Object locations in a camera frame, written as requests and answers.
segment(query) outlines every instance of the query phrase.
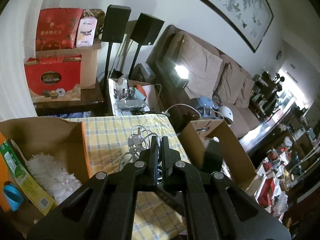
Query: white tissue package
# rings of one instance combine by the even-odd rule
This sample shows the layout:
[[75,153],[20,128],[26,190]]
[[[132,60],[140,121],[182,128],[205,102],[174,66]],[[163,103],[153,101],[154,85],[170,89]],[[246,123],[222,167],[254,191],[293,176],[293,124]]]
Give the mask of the white tissue package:
[[83,17],[79,22],[76,39],[76,47],[90,47],[93,45],[97,19],[95,17]]
[[28,170],[37,183],[52,196],[57,205],[74,193],[81,182],[73,174],[69,174],[65,168],[56,162],[53,156],[33,155],[33,158],[26,161]]

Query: curtain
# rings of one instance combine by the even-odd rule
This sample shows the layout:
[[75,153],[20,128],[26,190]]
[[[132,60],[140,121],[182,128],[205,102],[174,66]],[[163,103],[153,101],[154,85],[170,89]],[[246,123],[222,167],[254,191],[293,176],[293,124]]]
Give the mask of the curtain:
[[10,0],[0,15],[0,121],[36,116],[24,62],[35,57],[40,9],[60,0]]

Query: light blue cup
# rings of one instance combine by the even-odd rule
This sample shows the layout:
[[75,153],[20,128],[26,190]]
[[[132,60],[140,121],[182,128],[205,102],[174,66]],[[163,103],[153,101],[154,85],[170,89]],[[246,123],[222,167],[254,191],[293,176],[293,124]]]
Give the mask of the light blue cup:
[[3,193],[12,211],[17,211],[19,206],[23,202],[22,194],[16,189],[13,184],[5,185],[3,187]]

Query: white fluffy duster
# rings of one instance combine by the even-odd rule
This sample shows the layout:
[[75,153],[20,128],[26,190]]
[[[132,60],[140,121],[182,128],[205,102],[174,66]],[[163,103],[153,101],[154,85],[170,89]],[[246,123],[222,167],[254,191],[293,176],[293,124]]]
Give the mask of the white fluffy duster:
[[33,155],[33,158],[27,161],[15,142],[12,145],[20,152],[32,177],[55,199],[57,205],[81,187],[81,182],[74,174],[69,174],[53,156],[41,153]]

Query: sofa armrest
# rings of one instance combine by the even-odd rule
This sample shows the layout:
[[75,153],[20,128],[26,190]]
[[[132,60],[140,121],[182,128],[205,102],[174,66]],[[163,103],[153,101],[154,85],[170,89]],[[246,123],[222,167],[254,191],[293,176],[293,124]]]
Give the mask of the sofa armrest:
[[[155,83],[161,84],[162,90],[160,93],[160,99],[165,109],[175,104],[186,104],[190,105],[190,98],[184,89],[175,87],[172,83],[169,74],[175,63],[169,59],[163,61],[156,60],[155,64],[151,66],[156,74]],[[169,111],[169,120],[176,132],[182,131],[184,126],[190,121],[190,118],[194,115],[196,120],[198,119],[197,113],[187,106],[174,106]]]

